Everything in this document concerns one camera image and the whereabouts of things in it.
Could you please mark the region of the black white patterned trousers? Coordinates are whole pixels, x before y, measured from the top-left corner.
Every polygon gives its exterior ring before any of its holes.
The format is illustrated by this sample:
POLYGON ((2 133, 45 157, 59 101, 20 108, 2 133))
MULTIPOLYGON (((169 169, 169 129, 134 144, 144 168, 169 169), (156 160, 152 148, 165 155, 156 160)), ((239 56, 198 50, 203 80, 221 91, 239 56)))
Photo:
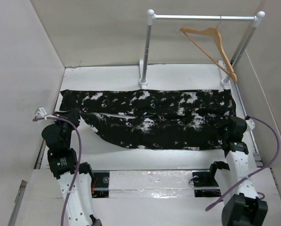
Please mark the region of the black white patterned trousers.
POLYGON ((236 115, 228 89, 65 89, 60 94, 61 111, 79 110, 97 136, 127 149, 219 149, 217 128, 236 115))

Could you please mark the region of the wooden clothes hanger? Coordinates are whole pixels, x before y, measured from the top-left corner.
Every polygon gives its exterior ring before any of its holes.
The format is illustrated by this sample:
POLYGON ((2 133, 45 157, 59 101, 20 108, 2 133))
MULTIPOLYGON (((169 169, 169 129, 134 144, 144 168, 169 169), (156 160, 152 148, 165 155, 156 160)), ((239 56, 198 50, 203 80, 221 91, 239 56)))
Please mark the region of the wooden clothes hanger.
POLYGON ((218 27, 198 30, 182 27, 179 31, 223 72, 227 79, 237 83, 238 77, 225 52, 222 34, 218 27))

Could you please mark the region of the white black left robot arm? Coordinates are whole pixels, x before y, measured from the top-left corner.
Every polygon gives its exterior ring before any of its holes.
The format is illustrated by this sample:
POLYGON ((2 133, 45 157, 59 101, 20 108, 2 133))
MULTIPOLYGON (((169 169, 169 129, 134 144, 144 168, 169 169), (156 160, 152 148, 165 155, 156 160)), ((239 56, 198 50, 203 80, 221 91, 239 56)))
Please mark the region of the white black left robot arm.
POLYGON ((82 139, 78 131, 80 114, 77 109, 45 114, 53 123, 42 131, 50 171, 56 179, 64 200, 60 225, 100 226, 92 201, 95 176, 89 163, 82 162, 82 139))

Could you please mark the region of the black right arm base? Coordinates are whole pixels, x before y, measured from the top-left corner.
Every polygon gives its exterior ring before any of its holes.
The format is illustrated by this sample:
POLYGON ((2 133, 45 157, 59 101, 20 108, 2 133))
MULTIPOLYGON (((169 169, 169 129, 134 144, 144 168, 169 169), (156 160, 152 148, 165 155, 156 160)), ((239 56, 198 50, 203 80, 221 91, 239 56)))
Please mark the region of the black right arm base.
POLYGON ((209 169, 193 170, 189 185, 194 188, 196 198, 201 197, 220 197, 221 191, 215 180, 217 170, 229 170, 227 163, 223 161, 213 162, 209 169))

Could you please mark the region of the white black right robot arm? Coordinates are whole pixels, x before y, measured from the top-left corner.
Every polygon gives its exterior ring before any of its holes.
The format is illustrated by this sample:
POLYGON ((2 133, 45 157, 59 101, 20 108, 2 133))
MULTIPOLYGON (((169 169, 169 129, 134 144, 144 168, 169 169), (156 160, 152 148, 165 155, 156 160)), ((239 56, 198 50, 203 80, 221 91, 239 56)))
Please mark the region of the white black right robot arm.
POLYGON ((250 180, 249 151, 242 140, 244 133, 254 127, 252 120, 232 116, 217 129, 226 161, 215 161, 207 179, 220 188, 224 226, 261 226, 268 212, 267 203, 259 198, 250 180))

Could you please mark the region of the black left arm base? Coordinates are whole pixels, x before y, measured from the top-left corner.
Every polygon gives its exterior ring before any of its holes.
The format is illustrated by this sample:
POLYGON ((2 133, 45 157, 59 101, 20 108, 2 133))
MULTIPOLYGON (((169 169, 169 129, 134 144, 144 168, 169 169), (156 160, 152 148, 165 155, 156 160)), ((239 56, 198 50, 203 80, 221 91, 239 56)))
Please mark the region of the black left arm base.
POLYGON ((109 171, 93 171, 90 164, 84 162, 79 168, 80 174, 88 174, 91 177, 91 194, 92 198, 109 197, 109 171))

